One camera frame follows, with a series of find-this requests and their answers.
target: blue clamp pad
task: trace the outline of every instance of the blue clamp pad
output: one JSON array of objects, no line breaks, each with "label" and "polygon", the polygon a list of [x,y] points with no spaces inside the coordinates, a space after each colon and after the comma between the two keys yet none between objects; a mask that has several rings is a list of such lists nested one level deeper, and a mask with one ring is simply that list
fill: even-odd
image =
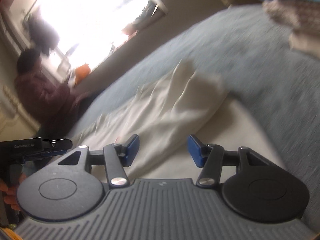
[{"label": "blue clamp pad", "polygon": [[139,151],[139,136],[137,134],[132,135],[123,146],[125,147],[125,155],[121,158],[121,164],[124,167],[130,167]]},{"label": "blue clamp pad", "polygon": [[190,153],[193,161],[198,168],[203,168],[207,156],[204,156],[206,146],[193,134],[188,136],[187,139],[188,152]]}]

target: orange object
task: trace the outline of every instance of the orange object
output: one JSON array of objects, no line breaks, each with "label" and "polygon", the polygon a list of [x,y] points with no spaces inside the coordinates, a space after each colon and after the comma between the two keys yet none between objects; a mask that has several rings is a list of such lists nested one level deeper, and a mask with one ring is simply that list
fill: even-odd
[{"label": "orange object", "polygon": [[91,69],[89,68],[89,65],[87,63],[80,67],[77,67],[75,70],[75,75],[76,75],[75,86],[78,85],[90,73],[91,73]]},{"label": "orange object", "polygon": [[12,240],[23,240],[20,236],[18,236],[9,228],[0,228],[0,230],[4,231],[4,233],[6,233],[6,235]]}]

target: metal screw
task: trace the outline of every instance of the metal screw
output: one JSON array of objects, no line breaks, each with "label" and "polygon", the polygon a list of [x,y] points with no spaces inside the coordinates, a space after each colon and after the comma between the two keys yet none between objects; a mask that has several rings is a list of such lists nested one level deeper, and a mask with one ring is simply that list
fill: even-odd
[{"label": "metal screw", "polygon": [[116,186],[121,186],[121,185],[124,185],[127,183],[127,180],[125,178],[122,178],[122,177],[117,177],[117,178],[113,178],[111,180],[111,183],[113,185],[116,185]]},{"label": "metal screw", "polygon": [[202,178],[199,180],[199,184],[203,186],[210,186],[214,184],[214,179],[212,178]]}]

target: window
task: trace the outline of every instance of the window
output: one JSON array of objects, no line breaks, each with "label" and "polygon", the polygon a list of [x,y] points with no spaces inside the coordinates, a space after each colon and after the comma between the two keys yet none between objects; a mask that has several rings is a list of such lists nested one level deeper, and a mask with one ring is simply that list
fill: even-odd
[{"label": "window", "polygon": [[96,68],[165,11],[159,0],[14,0],[10,7],[16,25],[40,14],[58,32],[49,62],[61,74],[85,63]]}]

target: ribbed rubber surface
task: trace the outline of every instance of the ribbed rubber surface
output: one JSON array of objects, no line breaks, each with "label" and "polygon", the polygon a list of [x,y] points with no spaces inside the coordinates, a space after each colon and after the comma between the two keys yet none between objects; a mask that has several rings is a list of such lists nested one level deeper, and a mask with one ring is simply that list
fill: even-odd
[{"label": "ribbed rubber surface", "polygon": [[281,224],[246,220],[233,213],[217,192],[199,189],[190,179],[137,179],[129,188],[111,191],[81,219],[53,224],[28,218],[16,233],[24,240],[306,240],[315,236],[299,220]]}]

